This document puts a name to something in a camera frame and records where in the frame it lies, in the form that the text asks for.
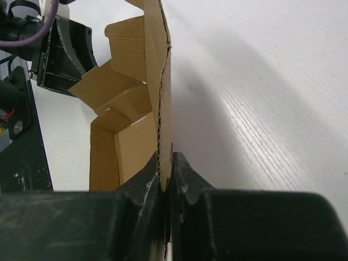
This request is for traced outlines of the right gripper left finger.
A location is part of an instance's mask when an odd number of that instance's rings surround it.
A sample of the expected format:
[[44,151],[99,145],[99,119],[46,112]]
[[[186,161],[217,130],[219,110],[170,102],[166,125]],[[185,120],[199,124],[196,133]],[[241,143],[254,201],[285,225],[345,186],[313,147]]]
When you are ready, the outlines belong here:
[[1,196],[1,260],[163,260],[157,156],[109,192]]

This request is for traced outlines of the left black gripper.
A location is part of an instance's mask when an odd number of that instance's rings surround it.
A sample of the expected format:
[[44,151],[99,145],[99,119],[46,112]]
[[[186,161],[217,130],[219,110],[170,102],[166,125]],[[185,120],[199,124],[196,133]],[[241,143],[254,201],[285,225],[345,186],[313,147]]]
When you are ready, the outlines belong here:
[[[1,41],[22,41],[34,37],[45,23],[33,16],[13,17],[1,11]],[[1,51],[23,60],[39,55],[37,85],[59,94],[74,96],[69,90],[82,76],[97,66],[92,48],[92,29],[71,19],[57,16],[41,38],[20,47]]]

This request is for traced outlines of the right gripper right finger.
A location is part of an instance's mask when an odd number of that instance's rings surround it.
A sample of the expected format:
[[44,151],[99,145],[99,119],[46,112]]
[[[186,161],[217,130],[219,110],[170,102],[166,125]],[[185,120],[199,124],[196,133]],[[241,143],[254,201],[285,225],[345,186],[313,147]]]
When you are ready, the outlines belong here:
[[217,189],[179,152],[169,189],[173,260],[347,260],[347,235],[318,194]]

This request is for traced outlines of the brown cardboard box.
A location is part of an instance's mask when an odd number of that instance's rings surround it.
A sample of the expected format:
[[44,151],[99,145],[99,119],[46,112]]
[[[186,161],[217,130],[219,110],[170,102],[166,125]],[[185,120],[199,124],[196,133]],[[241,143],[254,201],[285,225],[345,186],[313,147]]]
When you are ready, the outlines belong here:
[[90,125],[90,224],[78,260],[164,260],[173,153],[171,39],[161,1],[132,1],[143,15],[106,26],[111,59],[71,92]]

